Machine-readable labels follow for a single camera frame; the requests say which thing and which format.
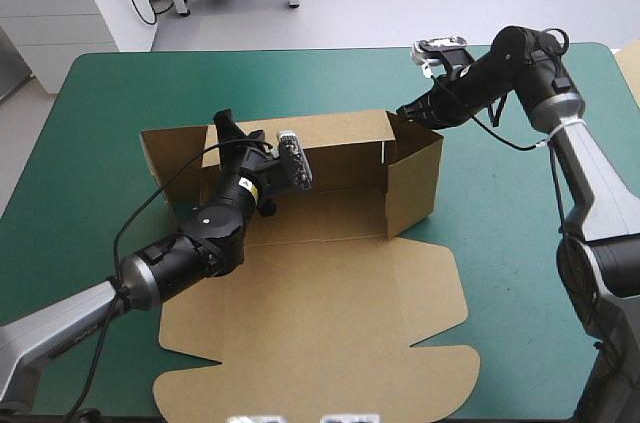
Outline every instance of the white cabinet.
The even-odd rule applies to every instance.
[[[148,0],[135,0],[149,21]],[[156,26],[130,0],[0,0],[0,27],[49,93],[85,53],[149,51]]]

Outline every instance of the white drawer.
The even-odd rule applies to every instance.
[[[0,17],[97,15],[94,0],[0,0]]]
[[[100,15],[0,18],[0,26],[15,46],[113,42]]]
[[[18,46],[16,49],[47,93],[60,91],[71,65],[79,56],[118,51],[114,43]]]

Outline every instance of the cardboard flap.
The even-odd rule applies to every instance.
[[[251,220],[245,247],[385,236],[385,221],[379,188],[286,195],[274,216]]]
[[[396,236],[433,212],[442,140],[388,167],[387,235]]]
[[[446,248],[370,238],[253,247],[246,257],[164,306],[163,347],[222,361],[158,378],[170,423],[349,412],[423,423],[471,393],[472,348],[409,348],[466,316]]]
[[[277,371],[267,360],[252,360],[241,367],[223,364],[165,373],[153,393],[169,423],[224,423],[241,415],[282,415],[290,423],[308,423],[340,413],[377,413],[387,423],[425,423],[440,421],[462,406],[478,378],[480,358],[468,346],[373,357],[355,348],[336,360],[309,355],[306,361],[280,364],[287,371]]]
[[[206,135],[206,126],[145,130],[140,134],[149,170],[159,186],[202,151]],[[201,165],[199,158],[167,188],[165,197],[169,203],[197,201],[202,184]]]
[[[407,341],[419,343],[467,319],[456,261],[444,246],[404,238],[389,241]]]
[[[233,273],[164,305],[160,344],[223,361],[303,358],[327,351],[329,343],[337,352],[367,341],[387,351],[466,316],[453,255],[437,245],[367,238],[250,247]]]
[[[238,126],[247,134],[254,130],[264,130],[265,139],[271,144],[277,143],[276,135],[280,131],[293,130],[305,150],[394,140],[393,130],[384,110],[243,121],[238,122]],[[217,142],[216,127],[211,125],[207,131],[206,145]],[[207,168],[219,163],[220,155],[216,151],[205,155],[202,166]]]
[[[616,61],[636,103],[640,105],[640,40],[634,41],[616,53]]]

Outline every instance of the yellow label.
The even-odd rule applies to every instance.
[[[246,178],[242,177],[240,178],[238,185],[243,187],[245,190],[248,190],[249,193],[251,193],[251,195],[253,196],[256,204],[258,203],[258,188],[251,182],[251,180],[247,180]]]

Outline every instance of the white strap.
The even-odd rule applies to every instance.
[[[544,140],[539,141],[536,144],[536,147],[542,148],[544,146],[548,146],[549,142],[553,139],[554,136],[556,136],[556,133],[558,133],[563,128],[566,128],[567,126],[575,125],[578,123],[581,125],[585,124],[582,118],[569,118],[567,120],[564,120],[562,123],[556,126],[553,130],[551,130],[551,132],[549,133],[549,136],[547,136]]]

